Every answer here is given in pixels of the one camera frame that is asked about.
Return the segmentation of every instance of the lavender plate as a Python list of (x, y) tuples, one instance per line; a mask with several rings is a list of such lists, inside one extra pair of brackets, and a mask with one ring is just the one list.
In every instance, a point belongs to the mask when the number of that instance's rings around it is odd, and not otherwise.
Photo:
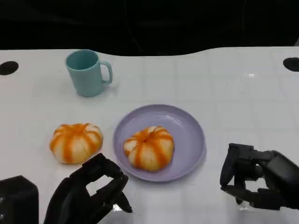
[[(174, 139), (171, 163), (157, 172), (132, 167), (123, 151), (123, 143), (135, 132), (149, 126), (165, 127)], [(206, 141), (202, 128), (187, 112), (168, 105), (148, 105), (138, 108), (118, 124), (114, 133), (114, 151), (120, 167), (147, 181), (166, 182), (190, 173), (206, 155)]]

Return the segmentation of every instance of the pumpkin on plate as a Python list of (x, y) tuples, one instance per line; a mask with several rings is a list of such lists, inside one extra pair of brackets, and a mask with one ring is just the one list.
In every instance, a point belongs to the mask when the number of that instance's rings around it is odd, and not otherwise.
[(103, 134), (95, 125), (61, 125), (53, 134), (50, 149), (60, 163), (78, 164), (98, 152), (102, 144)]
[(123, 144), (123, 149), (134, 167), (158, 171), (170, 163), (174, 141), (165, 128), (152, 126), (127, 139)]

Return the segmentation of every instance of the teal mug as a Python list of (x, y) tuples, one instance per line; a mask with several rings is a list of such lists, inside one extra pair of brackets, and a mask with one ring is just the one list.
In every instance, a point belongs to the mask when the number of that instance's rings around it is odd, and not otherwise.
[[(107, 66), (109, 80), (103, 80), (101, 64)], [(65, 60), (65, 65), (71, 76), (77, 93), (84, 97), (100, 94), (104, 84), (112, 83), (112, 68), (108, 62), (101, 62), (97, 53), (92, 50), (78, 50), (71, 53)]]

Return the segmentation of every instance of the mug handle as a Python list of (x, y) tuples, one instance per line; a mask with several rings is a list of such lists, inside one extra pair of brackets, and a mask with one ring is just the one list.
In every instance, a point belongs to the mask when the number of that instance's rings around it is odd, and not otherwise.
[(109, 71), (109, 80), (103, 80), (103, 83), (107, 83), (107, 84), (112, 83), (113, 73), (112, 73), (111, 64), (109, 62), (105, 62), (105, 61), (100, 62), (100, 64), (103, 64), (103, 65), (107, 66), (108, 71)]

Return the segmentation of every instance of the white table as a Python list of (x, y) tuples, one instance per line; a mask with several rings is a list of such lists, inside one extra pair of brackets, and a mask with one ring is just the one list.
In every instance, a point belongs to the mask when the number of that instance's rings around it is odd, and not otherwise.
[[(161, 57), (100, 54), (111, 63), (114, 82), (94, 98), (75, 93), (64, 66), (72, 51), (0, 51), (0, 63), (14, 60), (20, 66), (14, 74), (0, 76), (0, 179), (24, 175), (38, 186), (40, 222), (58, 184), (78, 168), (60, 165), (52, 156), (49, 141), (57, 126), (98, 125), (105, 138), (101, 152), (115, 160), (112, 136), (121, 118), (143, 105), (168, 103), (188, 111), (203, 126), (204, 165), (167, 184), (131, 177), (125, 193), (135, 213), (115, 211), (102, 223), (298, 223), (296, 210), (244, 211), (219, 185), (230, 142), (278, 150), (299, 164), (299, 73), (282, 64), (299, 56), (298, 47), (223, 48)], [(94, 192), (104, 183), (107, 179), (88, 189)], [(255, 190), (257, 185), (248, 186)]]

